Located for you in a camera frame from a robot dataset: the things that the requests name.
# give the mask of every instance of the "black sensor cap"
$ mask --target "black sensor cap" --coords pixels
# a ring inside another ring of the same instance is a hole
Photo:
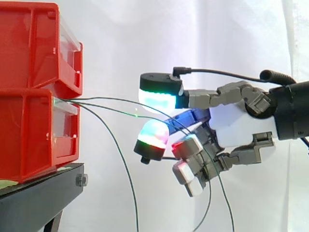
[[[165,149],[152,146],[141,140],[137,140],[134,147],[134,152],[142,156],[140,160],[142,163],[149,164],[150,160],[161,161]]]
[[[176,96],[183,82],[168,73],[144,73],[140,75],[140,89],[151,93],[165,93]]]

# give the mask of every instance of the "thin wire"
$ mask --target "thin wire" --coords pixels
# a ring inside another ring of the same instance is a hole
[[[235,73],[230,73],[230,72],[224,72],[224,71],[219,71],[219,70],[212,70],[212,69],[191,69],[192,73],[213,73],[213,74],[218,74],[218,75],[224,75],[224,76],[231,76],[235,77],[238,79],[246,80],[246,81],[254,81],[254,82],[260,82],[260,83],[266,83],[264,80],[252,78],[252,77],[247,77],[243,75],[238,75]]]
[[[173,124],[170,124],[170,123],[168,123],[168,122],[165,122],[165,121],[163,121],[163,120],[161,120],[161,119],[158,119],[158,118],[155,118],[155,117],[134,115],[134,114],[130,114],[130,113],[128,113],[128,112],[116,110],[116,109],[113,109],[113,108],[110,108],[110,107],[107,107],[107,106],[102,106],[102,105],[97,105],[97,104],[91,104],[91,103],[85,103],[85,102],[73,101],[73,100],[66,100],[66,101],[67,101],[67,102],[74,103],[74,104],[83,104],[83,105],[89,105],[89,106],[99,107],[99,108],[103,108],[103,109],[106,109],[106,110],[115,111],[115,112],[117,112],[117,113],[121,113],[121,114],[128,115],[128,116],[132,116],[132,117],[139,117],[139,118],[147,118],[147,119],[157,120],[157,121],[159,121],[159,122],[163,122],[163,123],[167,124],[168,126],[174,127],[176,130],[181,131],[181,132],[184,133],[185,135],[188,135],[188,134],[187,134],[186,132],[184,132],[180,127],[177,127],[177,126],[175,126],[175,125],[173,125]]]
[[[206,216],[207,216],[207,213],[208,213],[208,211],[209,211],[209,208],[210,208],[210,206],[211,206],[211,182],[210,182],[210,179],[208,180],[208,184],[209,184],[209,201],[208,201],[208,205],[207,205],[207,208],[206,208],[206,211],[205,211],[205,213],[204,213],[204,216],[203,216],[202,220],[201,220],[201,221],[199,222],[199,224],[194,228],[193,232],[196,232],[196,231],[199,229],[199,227],[203,224],[203,222],[204,222],[204,220],[205,220],[205,218],[206,218]]]
[[[151,106],[148,106],[148,105],[145,105],[145,104],[142,104],[142,103],[139,103],[139,102],[136,102],[136,101],[131,101],[131,100],[127,100],[127,99],[122,99],[122,98],[110,98],[110,97],[92,97],[92,98],[76,98],[75,100],[79,100],[79,101],[88,101],[88,100],[95,100],[95,99],[106,99],[106,100],[115,100],[115,101],[121,101],[121,102],[129,102],[129,103],[133,103],[133,104],[137,104],[137,105],[142,105],[142,106],[145,106],[147,108],[150,108],[152,110],[155,110],[163,115],[165,115],[166,117],[172,119],[173,121],[177,122],[179,125],[182,126],[182,128],[186,129],[189,133],[191,133],[191,131],[184,126],[184,124],[182,124],[181,122],[177,121],[176,119],[172,118],[171,116],[165,114],[164,112],[160,111],[160,110],[157,110]],[[74,99],[62,99],[64,102],[69,102],[69,101],[72,101]]]
[[[132,195],[133,195],[134,207],[135,207],[136,231],[139,232],[140,231],[140,229],[139,229],[139,214],[138,214],[138,207],[137,207],[137,200],[136,200],[135,190],[134,190],[133,181],[132,181],[132,178],[131,178],[131,174],[130,174],[129,168],[128,168],[127,164],[126,164],[126,160],[125,160],[125,157],[122,154],[120,146],[119,146],[119,144],[118,144],[118,142],[117,142],[113,132],[111,131],[111,129],[108,127],[108,125],[105,123],[105,121],[99,115],[97,115],[94,111],[90,110],[86,106],[83,106],[81,104],[77,104],[77,105],[79,105],[80,107],[82,107],[85,110],[87,110],[90,113],[92,113],[94,116],[96,116],[104,124],[104,126],[109,131],[109,133],[111,134],[112,139],[114,140],[114,142],[115,142],[115,144],[117,146],[117,149],[118,149],[119,154],[121,156],[122,162],[123,162],[123,164],[125,166],[125,169],[126,169],[126,174],[127,174],[128,178],[129,178],[129,182],[130,182],[130,186],[131,186],[131,190],[132,190]]]
[[[108,110],[111,110],[111,111],[115,111],[115,112],[118,112],[118,113],[121,113],[121,114],[125,114],[125,115],[128,115],[128,116],[133,116],[133,117],[141,117],[141,118],[150,118],[150,119],[155,119],[155,120],[158,120],[158,121],[161,121],[161,122],[164,122],[168,125],[171,125],[173,126],[175,129],[177,130],[180,130],[181,128],[179,127],[176,127],[172,124],[169,124],[165,121],[162,121],[160,119],[157,119],[157,118],[154,118],[154,117],[148,117],[148,116],[138,116],[138,115],[134,115],[134,114],[130,114],[130,113],[127,113],[127,112],[124,112],[124,111],[120,111],[120,110],[116,110],[116,109],[112,109],[110,107],[106,107],[106,106],[102,106],[102,105],[96,105],[96,104],[91,104],[91,103],[84,103],[84,102],[78,102],[78,101],[72,101],[72,100],[68,100],[68,102],[71,102],[71,103],[74,103],[74,104],[77,104],[77,105],[81,105],[81,104],[84,104],[84,105],[89,105],[89,106],[94,106],[94,107],[99,107],[99,108],[103,108],[103,109],[108,109]],[[162,158],[163,160],[178,160],[174,157],[163,157]],[[206,165],[204,165],[205,169],[206,169],[206,172],[207,172],[207,175],[208,175],[208,168]],[[209,184],[209,200],[208,200],[208,205],[207,205],[207,209],[204,213],[204,216],[202,218],[202,220],[200,221],[200,223],[195,227],[195,229],[193,230],[193,232],[195,232],[197,229],[199,229],[199,227],[202,225],[202,223],[204,222],[206,216],[207,216],[207,213],[209,211],[209,208],[210,208],[210,205],[211,205],[211,180],[208,179],[208,184]]]
[[[116,101],[121,101],[121,102],[129,102],[129,103],[133,103],[133,104],[137,104],[137,105],[142,105],[142,106],[145,106],[145,107],[148,107],[150,109],[153,109],[159,113],[162,113],[163,115],[169,117],[170,119],[172,119],[173,121],[177,122],[178,124],[180,124],[184,129],[186,129],[189,133],[191,133],[191,131],[185,127],[182,123],[180,123],[179,121],[177,121],[176,119],[172,118],[171,116],[163,113],[162,111],[159,111],[153,107],[150,107],[150,106],[147,106],[145,104],[142,104],[142,103],[139,103],[139,102],[136,102],[136,101],[131,101],[131,100],[127,100],[127,99],[121,99],[121,98],[111,98],[111,97],[92,97],[92,98],[78,98],[79,101],[88,101],[88,100],[95,100],[95,99],[106,99],[106,100],[116,100]],[[219,171],[214,163],[214,161],[212,160],[212,157],[211,155],[209,154],[209,152],[207,151],[207,149],[203,148],[204,151],[206,152],[206,154],[209,156],[215,170],[216,170],[216,174],[218,176],[218,179],[219,179],[219,182],[220,182],[220,186],[221,186],[221,189],[222,189],[222,193],[223,193],[223,196],[225,198],[225,202],[226,202],[226,205],[228,207],[228,211],[229,211],[229,214],[230,214],[230,218],[231,218],[231,223],[232,223],[232,230],[233,232],[235,232],[235,225],[234,225],[234,218],[233,218],[233,213],[232,213],[232,209],[231,209],[231,205],[228,201],[228,198],[227,198],[227,195],[226,195],[226,192],[225,192],[225,189],[224,189],[224,186],[223,186],[223,182],[222,182],[222,179],[220,177],[220,174],[219,174]]]

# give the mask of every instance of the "black cylindrical connector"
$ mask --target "black cylindrical connector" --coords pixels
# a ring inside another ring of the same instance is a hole
[[[274,113],[278,138],[309,136],[309,82],[269,90],[277,101]]]

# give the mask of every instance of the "metal screw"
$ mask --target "metal screw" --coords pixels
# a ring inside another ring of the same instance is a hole
[[[78,174],[76,177],[76,186],[85,187],[88,184],[87,174]]]

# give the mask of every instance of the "green wire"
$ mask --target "green wire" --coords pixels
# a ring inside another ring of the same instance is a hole
[[[179,127],[176,127],[176,126],[174,126],[174,125],[172,125],[172,124],[169,124],[169,123],[167,123],[167,122],[165,122],[165,121],[163,121],[163,120],[157,119],[157,118],[155,118],[155,117],[138,116],[138,115],[130,114],[130,113],[127,113],[127,112],[124,112],[124,111],[116,110],[116,109],[113,109],[113,108],[110,108],[110,107],[106,107],[106,106],[102,106],[102,105],[97,105],[97,104],[84,103],[84,102],[78,102],[78,101],[72,101],[72,100],[67,100],[67,101],[68,101],[68,102],[71,102],[71,103],[74,103],[74,104],[76,104],[76,105],[79,105],[79,106],[81,106],[81,105],[83,104],[83,105],[89,105],[89,106],[99,107],[99,108],[103,108],[103,109],[115,111],[115,112],[118,112],[118,113],[121,113],[121,114],[124,114],[124,115],[127,115],[127,116],[154,119],[154,120],[163,122],[163,123],[165,123],[165,124],[167,124],[167,125],[171,125],[171,126],[173,126],[175,129],[177,129],[177,130],[180,129]],[[208,183],[209,183],[209,201],[208,201],[208,205],[207,205],[207,208],[206,208],[206,211],[205,211],[205,213],[204,213],[204,216],[203,216],[202,220],[201,220],[200,223],[194,228],[193,232],[196,232],[196,231],[199,229],[199,227],[202,225],[202,223],[204,222],[204,220],[205,220],[205,218],[206,218],[206,216],[207,216],[207,213],[208,213],[208,211],[209,211],[210,205],[211,205],[211,181],[210,181],[210,179],[208,180]]]
[[[117,149],[118,149],[119,154],[121,156],[122,162],[123,162],[123,164],[125,166],[125,169],[126,169],[126,174],[127,174],[128,178],[129,178],[129,182],[130,182],[130,186],[131,186],[131,190],[132,190],[132,195],[133,195],[134,206],[135,206],[136,231],[139,232],[140,231],[140,229],[139,229],[139,217],[138,217],[139,214],[138,214],[138,207],[137,207],[137,200],[136,200],[135,190],[134,190],[133,181],[132,181],[132,178],[131,178],[131,175],[130,175],[129,168],[128,168],[127,164],[126,164],[126,160],[125,160],[124,155],[122,154],[120,146],[119,146],[119,144],[118,144],[118,142],[117,142],[113,132],[111,131],[111,129],[108,127],[108,125],[105,123],[105,121],[99,115],[97,115],[94,111],[90,110],[86,106],[83,106],[81,104],[77,104],[77,105],[79,105],[80,107],[84,108],[85,110],[91,112],[94,116],[96,116],[104,124],[104,126],[109,131],[109,133],[111,134],[112,139],[114,140],[114,142],[115,142],[115,144],[117,146]]]
[[[77,100],[79,100],[79,101],[88,101],[88,100],[95,100],[95,99],[105,99],[105,100],[115,100],[115,101],[121,101],[121,102],[129,102],[129,103],[133,103],[133,104],[137,104],[137,105],[142,105],[142,106],[148,107],[150,109],[153,109],[153,110],[155,110],[155,111],[157,111],[157,112],[167,116],[168,118],[172,119],[173,121],[177,122],[184,129],[186,129],[189,133],[191,133],[191,131],[187,127],[185,127],[182,123],[178,122],[177,120],[175,120],[171,116],[169,116],[169,115],[165,114],[164,112],[159,111],[159,110],[157,110],[157,109],[155,109],[153,107],[150,107],[148,105],[145,105],[145,104],[142,104],[142,103],[139,103],[139,102],[136,102],[136,101],[131,101],[131,100],[127,100],[127,99],[121,99],[121,98],[111,98],[111,97],[78,98]],[[212,164],[213,164],[213,166],[214,166],[214,168],[216,170],[216,173],[217,173],[217,176],[218,176],[218,179],[219,179],[219,182],[220,182],[220,186],[221,186],[221,189],[222,189],[222,193],[223,193],[223,196],[225,198],[225,202],[226,202],[226,205],[228,207],[229,214],[230,214],[231,223],[232,223],[232,230],[233,230],[233,232],[235,232],[234,218],[233,218],[233,213],[232,213],[231,205],[230,205],[230,203],[228,201],[228,198],[227,198],[227,195],[226,195],[226,192],[225,192],[225,189],[224,189],[223,182],[222,182],[222,179],[220,177],[219,171],[218,171],[214,161],[212,160],[212,157],[209,154],[209,152],[205,148],[203,148],[203,149],[206,152],[206,154],[209,156],[209,158],[210,158],[210,160],[211,160],[211,162],[212,162]]]

